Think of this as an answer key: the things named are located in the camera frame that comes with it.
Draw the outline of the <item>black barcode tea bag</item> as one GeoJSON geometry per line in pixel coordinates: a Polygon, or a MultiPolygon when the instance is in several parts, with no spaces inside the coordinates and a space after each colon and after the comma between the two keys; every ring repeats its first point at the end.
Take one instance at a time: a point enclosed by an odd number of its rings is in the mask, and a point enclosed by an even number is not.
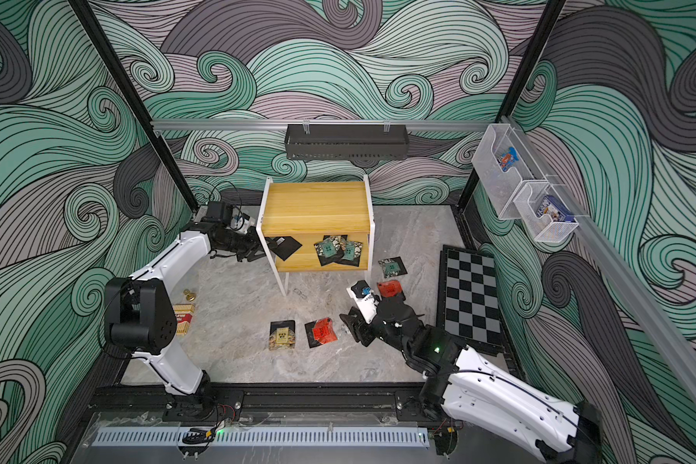
{"type": "Polygon", "coordinates": [[[268,248],[280,260],[287,261],[303,245],[291,236],[267,237],[268,248]]]}

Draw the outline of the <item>green label tea bag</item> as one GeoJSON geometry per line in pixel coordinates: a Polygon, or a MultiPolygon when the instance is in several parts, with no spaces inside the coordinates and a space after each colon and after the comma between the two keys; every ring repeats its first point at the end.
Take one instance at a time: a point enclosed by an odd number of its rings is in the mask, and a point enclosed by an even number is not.
{"type": "Polygon", "coordinates": [[[342,236],[325,236],[322,241],[313,245],[321,266],[338,263],[342,259],[344,255],[342,243],[342,236]]]}

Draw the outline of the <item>yellow label tea bag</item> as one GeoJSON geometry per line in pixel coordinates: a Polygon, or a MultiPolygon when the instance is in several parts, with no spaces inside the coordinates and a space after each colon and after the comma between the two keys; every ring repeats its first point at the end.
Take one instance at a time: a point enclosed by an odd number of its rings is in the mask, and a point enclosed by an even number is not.
{"type": "Polygon", "coordinates": [[[269,350],[294,349],[296,345],[296,323],[294,320],[270,323],[269,350]]]}

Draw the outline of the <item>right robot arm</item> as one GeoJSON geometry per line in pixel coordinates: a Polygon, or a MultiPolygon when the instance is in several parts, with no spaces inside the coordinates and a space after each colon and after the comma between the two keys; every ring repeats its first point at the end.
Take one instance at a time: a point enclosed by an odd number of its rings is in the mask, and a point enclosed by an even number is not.
{"type": "Polygon", "coordinates": [[[595,406],[537,390],[487,361],[462,338],[423,323],[404,301],[366,297],[340,319],[359,344],[381,340],[423,375],[419,403],[425,417],[481,427],[543,463],[603,461],[595,406]]]}

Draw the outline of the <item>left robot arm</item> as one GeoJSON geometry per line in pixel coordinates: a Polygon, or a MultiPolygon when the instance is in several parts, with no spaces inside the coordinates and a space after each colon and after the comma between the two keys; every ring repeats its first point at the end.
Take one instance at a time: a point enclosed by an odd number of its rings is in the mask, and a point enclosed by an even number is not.
{"type": "Polygon", "coordinates": [[[251,262],[264,257],[256,226],[257,220],[242,210],[211,202],[202,218],[187,223],[148,264],[125,278],[112,278],[104,288],[106,343],[145,363],[168,394],[200,394],[208,377],[177,340],[170,294],[204,258],[251,262]]]}

